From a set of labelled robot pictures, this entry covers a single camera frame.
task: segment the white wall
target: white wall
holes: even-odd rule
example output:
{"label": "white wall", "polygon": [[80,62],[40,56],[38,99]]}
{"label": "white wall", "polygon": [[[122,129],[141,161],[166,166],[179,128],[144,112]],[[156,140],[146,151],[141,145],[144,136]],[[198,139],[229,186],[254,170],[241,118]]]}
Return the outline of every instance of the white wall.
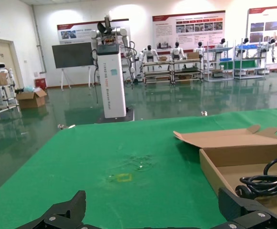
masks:
{"label": "white wall", "polygon": [[31,6],[19,0],[0,0],[0,39],[13,42],[17,75],[24,86],[34,85],[33,73],[42,71],[32,19]]}
{"label": "white wall", "polygon": [[[103,20],[112,11],[112,19],[130,19],[131,39],[141,50],[152,42],[152,16],[226,10],[225,38],[233,42],[245,37],[249,8],[277,5],[265,0],[92,0],[86,2],[36,6],[37,21],[47,65],[47,84],[60,84],[61,71],[55,69],[52,45],[58,45],[57,25]],[[72,83],[87,83],[85,68],[67,69]]]}

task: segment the green table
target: green table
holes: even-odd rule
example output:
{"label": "green table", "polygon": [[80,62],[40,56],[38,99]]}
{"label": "green table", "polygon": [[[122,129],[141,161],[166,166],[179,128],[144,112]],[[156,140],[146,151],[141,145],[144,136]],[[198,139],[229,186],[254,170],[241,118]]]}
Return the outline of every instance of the green table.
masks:
{"label": "green table", "polygon": [[253,124],[277,126],[277,109],[60,131],[0,188],[0,228],[31,221],[78,190],[87,193],[84,222],[104,229],[207,229],[223,223],[198,148],[172,132]]}

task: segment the door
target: door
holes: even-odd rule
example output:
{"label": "door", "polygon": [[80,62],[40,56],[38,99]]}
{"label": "door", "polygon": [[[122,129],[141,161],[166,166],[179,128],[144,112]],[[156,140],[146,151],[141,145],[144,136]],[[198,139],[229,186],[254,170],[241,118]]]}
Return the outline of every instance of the door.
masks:
{"label": "door", "polygon": [[0,62],[5,63],[7,69],[12,68],[15,88],[18,88],[20,84],[15,71],[10,45],[8,43],[0,42]]}

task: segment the television screen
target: television screen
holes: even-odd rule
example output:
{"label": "television screen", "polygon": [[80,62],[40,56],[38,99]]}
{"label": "television screen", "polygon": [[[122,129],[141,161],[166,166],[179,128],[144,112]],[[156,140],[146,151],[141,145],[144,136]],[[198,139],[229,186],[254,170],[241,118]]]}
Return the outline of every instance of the television screen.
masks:
{"label": "television screen", "polygon": [[56,68],[93,65],[91,43],[76,43],[53,46]]}

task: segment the poster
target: poster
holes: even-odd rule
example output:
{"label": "poster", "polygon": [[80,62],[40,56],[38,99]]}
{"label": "poster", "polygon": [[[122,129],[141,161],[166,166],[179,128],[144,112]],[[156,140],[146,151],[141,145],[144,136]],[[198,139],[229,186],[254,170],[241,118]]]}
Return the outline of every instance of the poster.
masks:
{"label": "poster", "polygon": [[225,11],[153,16],[153,42],[159,54],[168,54],[179,42],[185,52],[202,42],[213,46],[224,37]]}
{"label": "poster", "polygon": [[271,38],[277,41],[277,6],[249,9],[247,37],[253,44],[267,42]]}
{"label": "poster", "polygon": [[[91,42],[90,31],[97,30],[98,21],[57,25],[60,44]],[[130,38],[129,19],[112,20],[111,27],[125,28]]]}

